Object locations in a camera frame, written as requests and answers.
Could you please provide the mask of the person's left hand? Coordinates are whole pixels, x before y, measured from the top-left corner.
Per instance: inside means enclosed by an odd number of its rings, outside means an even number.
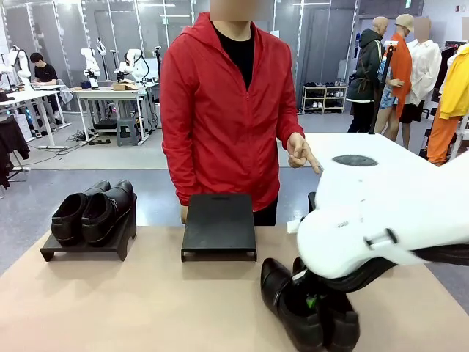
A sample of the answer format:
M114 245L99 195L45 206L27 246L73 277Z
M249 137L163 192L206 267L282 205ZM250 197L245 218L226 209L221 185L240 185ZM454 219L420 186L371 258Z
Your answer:
M309 163L318 175L320 163L315 158L305 138L299 133L292 133L287 141L288 163L292 168L300 168Z

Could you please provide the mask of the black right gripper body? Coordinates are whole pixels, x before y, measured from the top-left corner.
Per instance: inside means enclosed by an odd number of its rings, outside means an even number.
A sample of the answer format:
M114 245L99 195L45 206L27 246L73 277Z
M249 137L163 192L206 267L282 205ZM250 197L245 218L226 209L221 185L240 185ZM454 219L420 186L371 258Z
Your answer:
M351 312L351 303L347 295L326 286L312 272L306 272L303 284L308 297L314 298L314 307L321 316L345 317L348 312Z

